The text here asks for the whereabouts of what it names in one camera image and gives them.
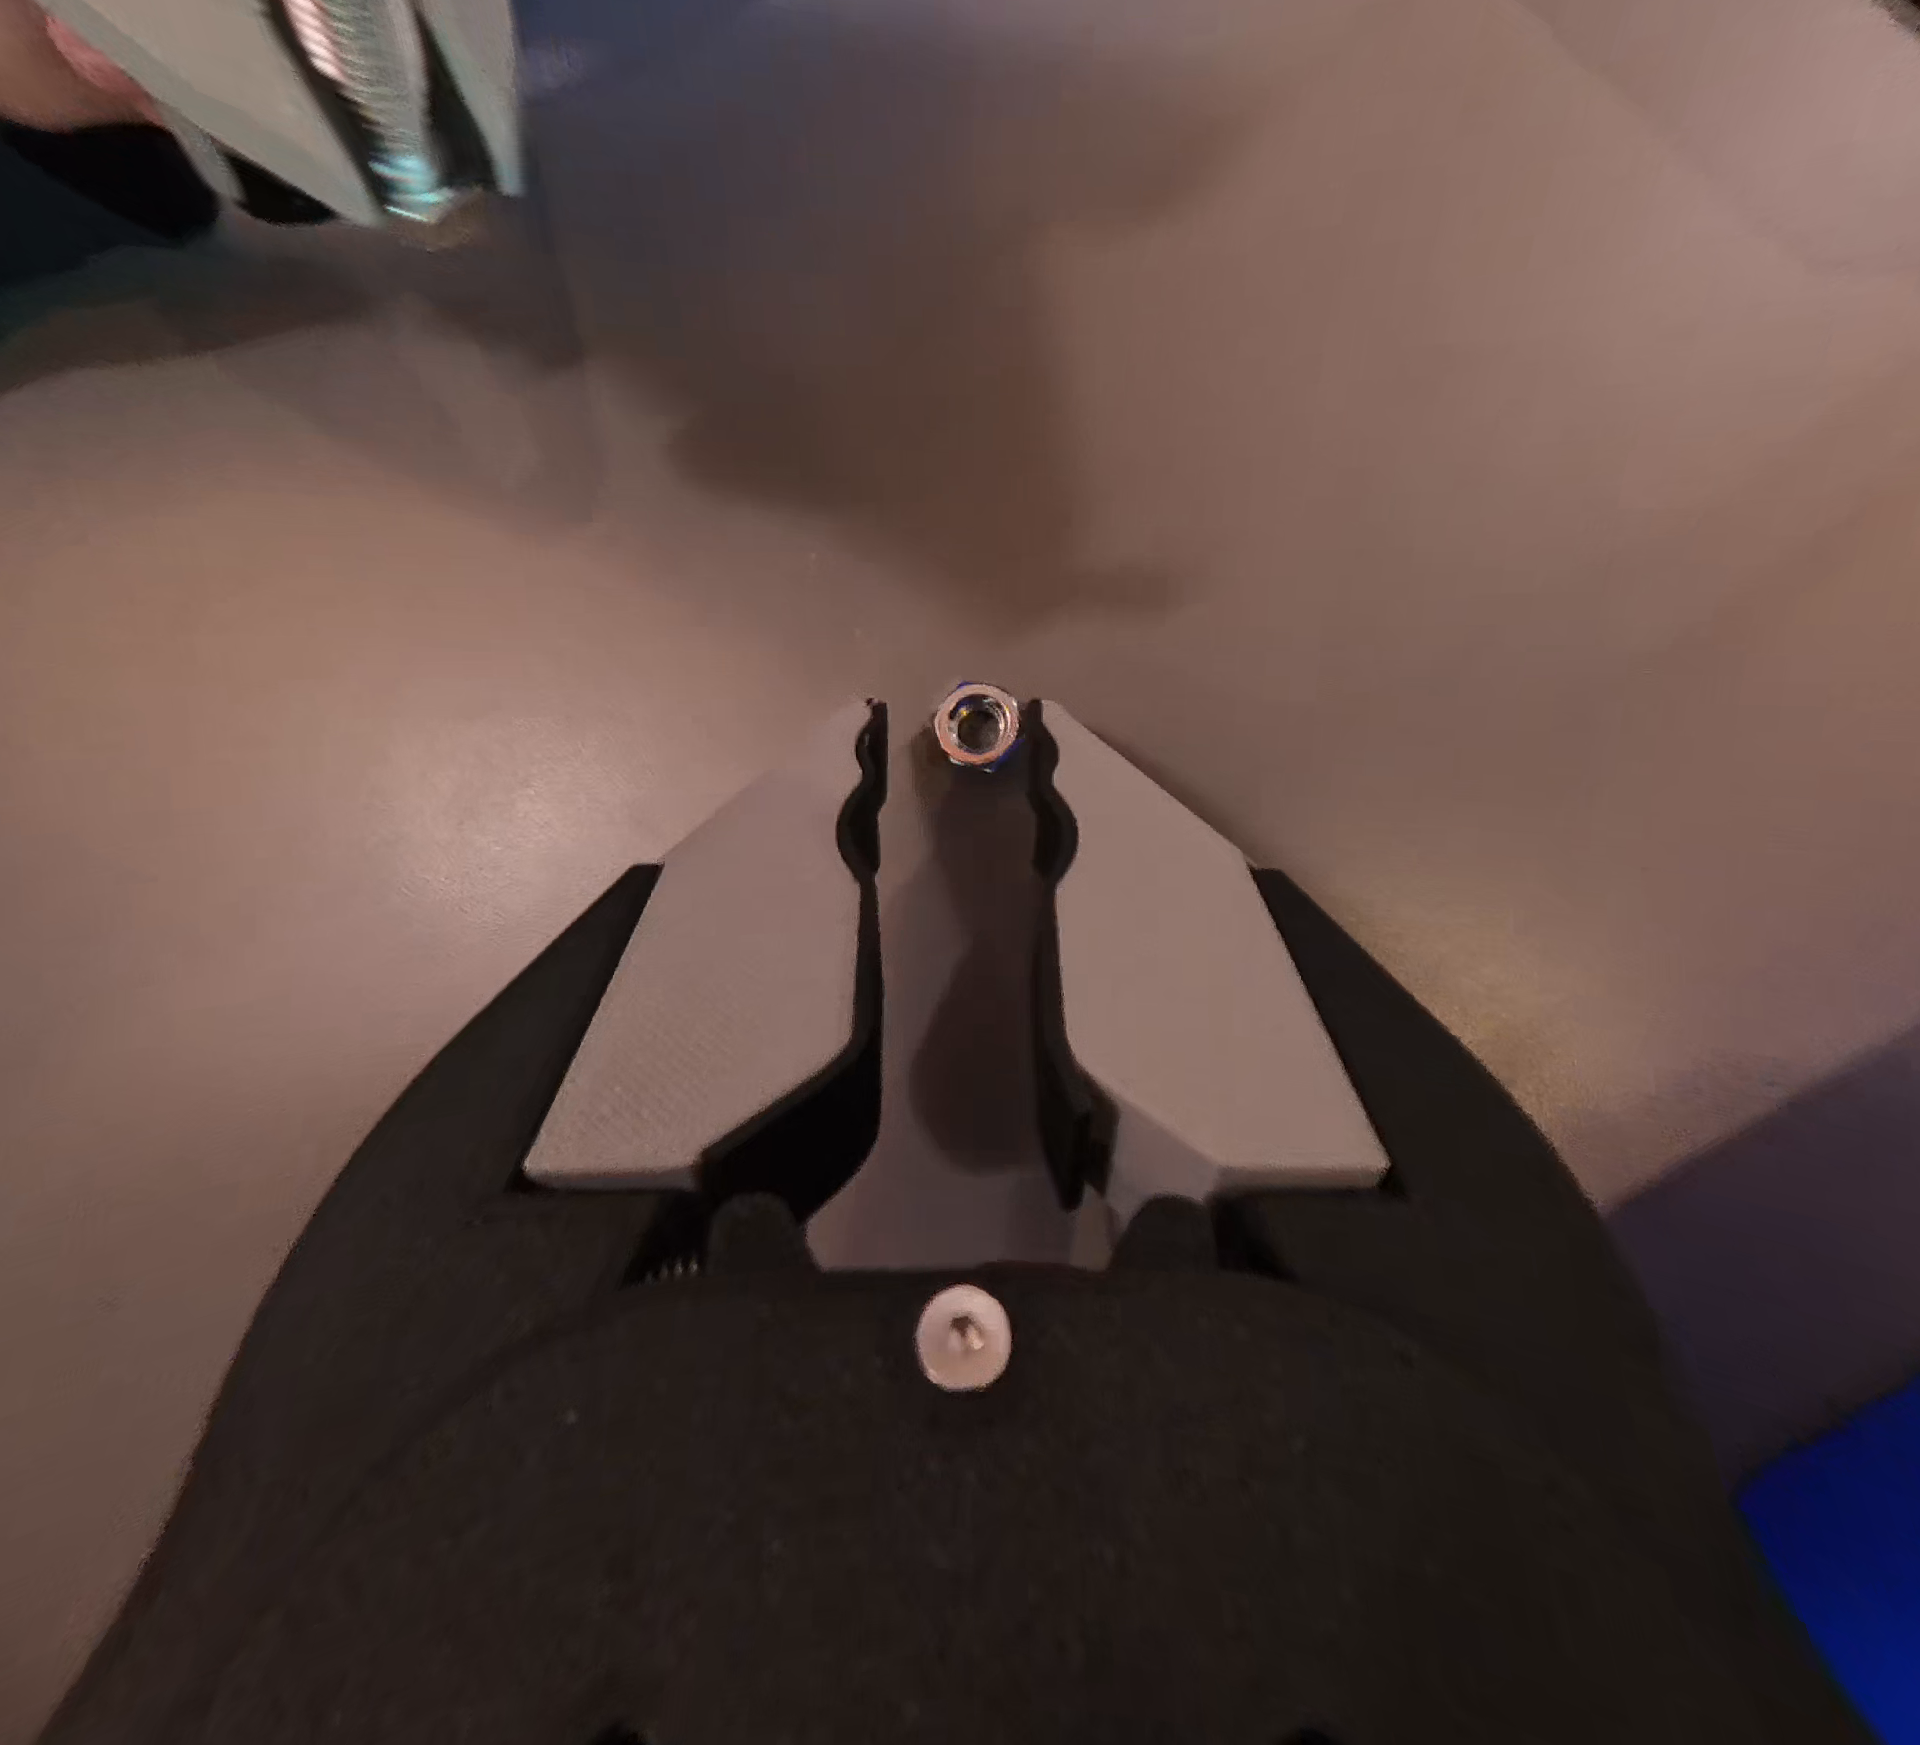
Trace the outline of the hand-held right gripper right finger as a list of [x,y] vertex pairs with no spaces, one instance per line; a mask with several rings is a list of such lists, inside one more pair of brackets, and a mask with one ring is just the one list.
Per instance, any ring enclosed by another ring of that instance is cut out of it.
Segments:
[[1057,701],[1026,736],[1062,1205],[1377,1188],[1385,1145],[1242,851]]

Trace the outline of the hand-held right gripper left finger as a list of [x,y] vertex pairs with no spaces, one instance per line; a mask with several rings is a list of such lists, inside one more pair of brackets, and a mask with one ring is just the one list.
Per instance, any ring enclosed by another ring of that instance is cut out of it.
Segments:
[[846,705],[664,858],[527,1178],[816,1214],[883,1117],[890,716]]

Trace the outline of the steel hex nut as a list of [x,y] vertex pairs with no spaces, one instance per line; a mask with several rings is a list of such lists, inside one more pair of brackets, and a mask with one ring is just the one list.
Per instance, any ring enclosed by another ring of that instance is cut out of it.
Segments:
[[1022,746],[1022,702],[1000,684],[965,680],[934,707],[929,729],[951,768],[1000,772]]

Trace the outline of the person's left hand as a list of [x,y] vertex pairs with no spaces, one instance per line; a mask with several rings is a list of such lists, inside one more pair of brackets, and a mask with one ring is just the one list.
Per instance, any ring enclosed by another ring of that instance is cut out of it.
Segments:
[[3,0],[3,120],[47,133],[162,125],[125,71],[36,0]]

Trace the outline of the blue plastic object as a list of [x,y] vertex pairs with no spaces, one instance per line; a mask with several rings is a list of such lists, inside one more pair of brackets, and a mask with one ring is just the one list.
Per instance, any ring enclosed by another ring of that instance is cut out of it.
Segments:
[[1741,1515],[1837,1682],[1886,1743],[1918,1740],[1918,1384],[1782,1451]]

